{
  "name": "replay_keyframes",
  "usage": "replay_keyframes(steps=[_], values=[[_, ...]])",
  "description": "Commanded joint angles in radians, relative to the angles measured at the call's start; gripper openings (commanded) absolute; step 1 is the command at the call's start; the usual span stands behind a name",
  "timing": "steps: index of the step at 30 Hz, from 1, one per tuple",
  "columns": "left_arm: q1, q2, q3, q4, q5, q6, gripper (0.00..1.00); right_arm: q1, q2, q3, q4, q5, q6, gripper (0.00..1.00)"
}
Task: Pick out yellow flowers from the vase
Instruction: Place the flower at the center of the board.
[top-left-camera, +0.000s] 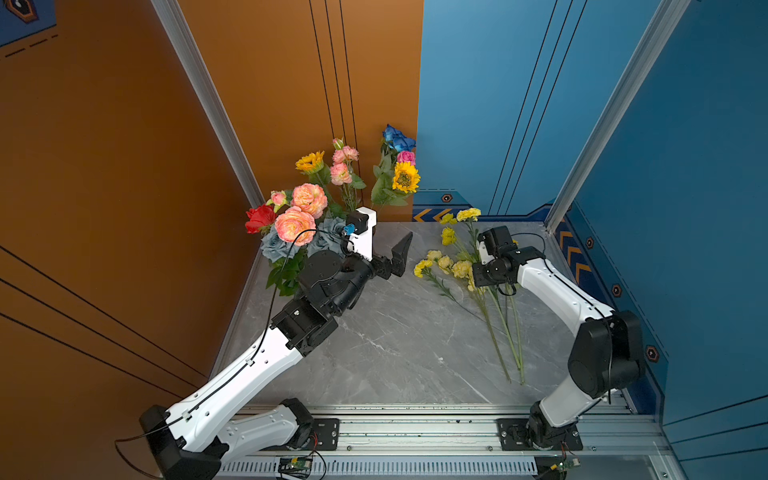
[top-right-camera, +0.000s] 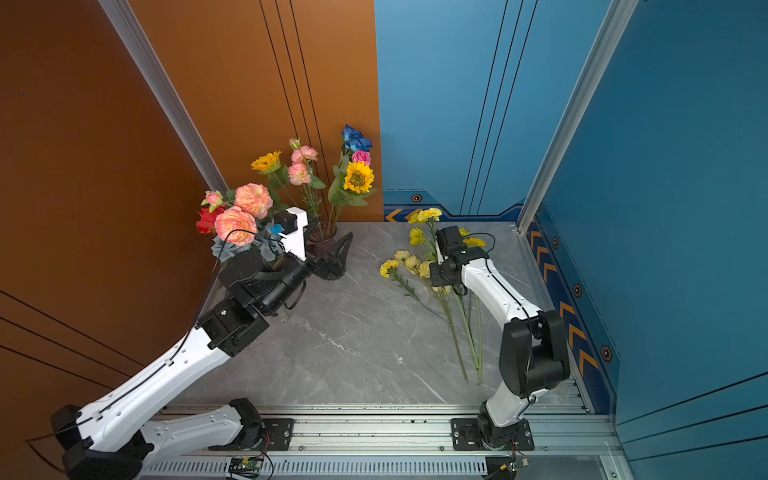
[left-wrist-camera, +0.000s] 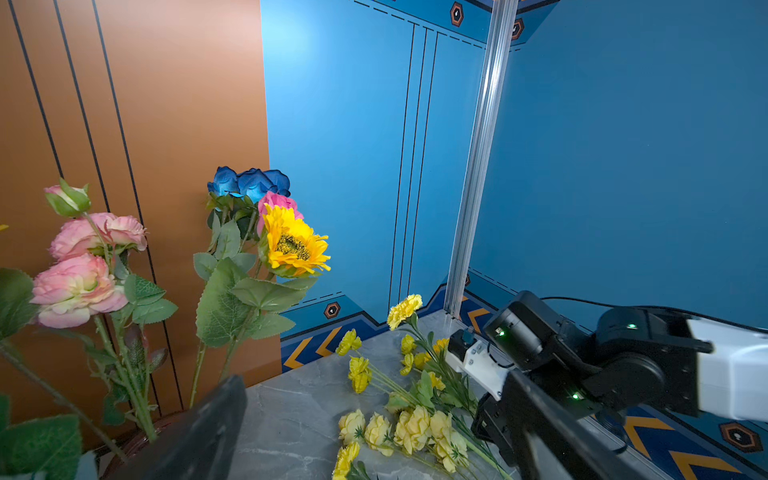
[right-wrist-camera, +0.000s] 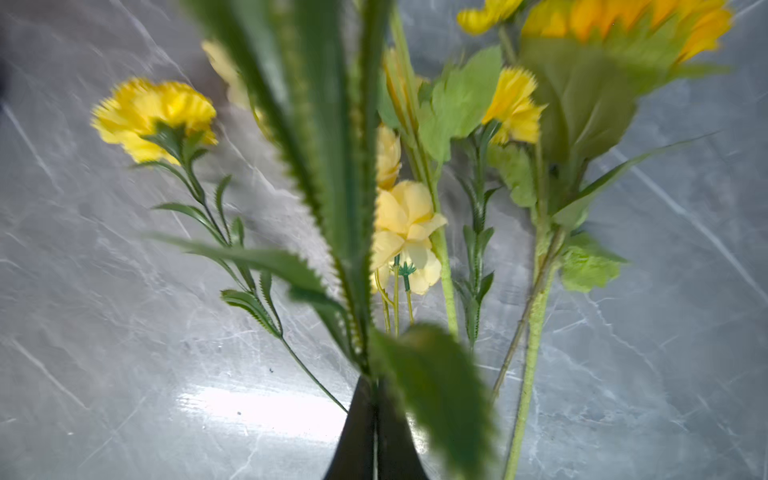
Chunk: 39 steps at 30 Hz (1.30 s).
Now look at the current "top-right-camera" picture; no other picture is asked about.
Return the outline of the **background large sunflower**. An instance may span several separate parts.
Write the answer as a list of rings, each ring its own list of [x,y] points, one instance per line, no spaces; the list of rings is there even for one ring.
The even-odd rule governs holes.
[[[370,194],[375,175],[371,167],[363,162],[351,162],[347,166],[343,188],[354,194]]]

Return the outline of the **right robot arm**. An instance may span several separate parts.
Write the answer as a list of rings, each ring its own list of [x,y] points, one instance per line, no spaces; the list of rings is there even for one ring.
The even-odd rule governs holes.
[[[436,247],[432,285],[466,288],[501,328],[501,383],[480,407],[475,444],[531,451],[525,412],[571,374],[565,322],[556,311],[542,310],[517,291],[483,248],[465,244],[457,227],[438,230]]]

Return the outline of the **yellow rose spray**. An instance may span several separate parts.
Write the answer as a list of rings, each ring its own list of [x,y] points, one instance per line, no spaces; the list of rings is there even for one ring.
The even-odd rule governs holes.
[[[461,352],[457,327],[448,302],[449,288],[432,285],[431,265],[431,261],[422,261],[407,250],[397,250],[393,258],[381,266],[380,275],[395,282],[407,298],[412,299],[448,325],[462,377],[468,382],[469,375]],[[428,305],[428,301],[419,295],[416,288],[411,284],[411,280],[419,281],[426,288],[426,293],[437,302],[441,313]]]

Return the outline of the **background small orange sunflower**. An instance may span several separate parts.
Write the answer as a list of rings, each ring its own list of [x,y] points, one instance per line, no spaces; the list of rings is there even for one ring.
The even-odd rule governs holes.
[[[272,174],[282,166],[280,155],[281,151],[273,151],[262,155],[250,164],[251,169],[260,175]]]

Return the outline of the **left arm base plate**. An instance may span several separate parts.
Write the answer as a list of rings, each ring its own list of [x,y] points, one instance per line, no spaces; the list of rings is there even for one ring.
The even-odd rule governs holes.
[[[267,418],[256,427],[249,425],[225,445],[215,445],[209,451],[258,451],[267,453],[288,451],[294,431],[292,418]]]

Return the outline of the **background yellow carnation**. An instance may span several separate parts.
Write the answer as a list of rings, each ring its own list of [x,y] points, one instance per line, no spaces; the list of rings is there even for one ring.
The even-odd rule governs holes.
[[[379,273],[383,278],[394,281],[400,288],[403,289],[404,295],[413,299],[419,305],[421,305],[428,312],[440,320],[446,322],[446,319],[435,310],[431,309],[421,298],[417,295],[416,290],[409,284],[408,280],[399,271],[400,262],[397,259],[386,260],[379,269]]]
[[[437,253],[437,223],[440,221],[442,211],[439,208],[422,210],[423,223],[420,225],[426,236],[426,241],[421,245],[425,250],[425,259],[436,261]]]

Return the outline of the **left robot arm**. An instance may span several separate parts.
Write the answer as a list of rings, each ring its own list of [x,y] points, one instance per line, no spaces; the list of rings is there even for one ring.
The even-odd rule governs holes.
[[[245,350],[280,308],[293,309],[311,275],[335,280],[346,270],[353,239],[346,234],[319,256],[296,230],[272,242],[275,264],[252,247],[230,258],[218,279],[225,298],[201,314],[182,339],[130,380],[83,407],[66,405],[51,418],[70,479],[135,479],[143,469],[187,453],[265,450],[265,422],[250,400],[177,420],[155,415],[208,372]]]

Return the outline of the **background yellow poppy spray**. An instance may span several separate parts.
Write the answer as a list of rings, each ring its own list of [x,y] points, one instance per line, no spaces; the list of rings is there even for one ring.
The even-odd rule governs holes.
[[[408,217],[408,223],[412,226],[409,232],[409,242],[412,246],[423,245],[426,241],[425,233],[420,227],[423,223],[422,213],[422,210],[418,210]]]

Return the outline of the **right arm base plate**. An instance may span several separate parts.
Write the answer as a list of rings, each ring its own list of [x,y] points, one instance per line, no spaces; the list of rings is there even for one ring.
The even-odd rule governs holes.
[[[456,451],[530,452],[535,449],[527,419],[506,427],[497,427],[483,416],[460,417],[451,419],[450,427],[453,449]]]

